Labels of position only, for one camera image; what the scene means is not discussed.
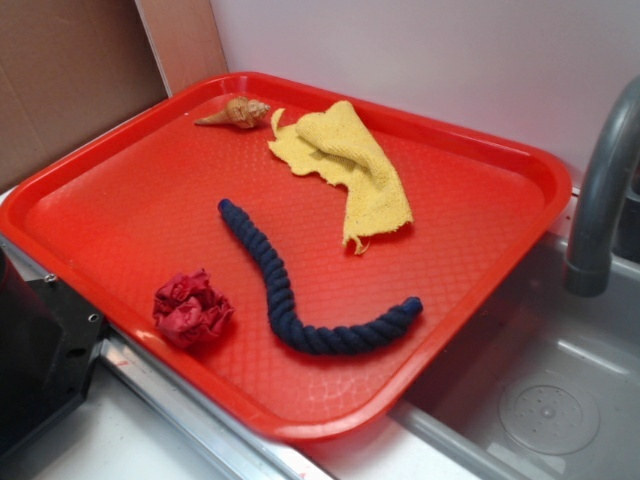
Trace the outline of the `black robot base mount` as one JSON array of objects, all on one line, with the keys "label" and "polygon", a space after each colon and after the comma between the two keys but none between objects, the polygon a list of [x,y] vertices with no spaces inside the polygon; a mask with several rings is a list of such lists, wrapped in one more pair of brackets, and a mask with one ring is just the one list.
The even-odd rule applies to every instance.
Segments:
[{"label": "black robot base mount", "polygon": [[104,315],[58,279],[26,281],[1,255],[1,458],[81,405]]}]

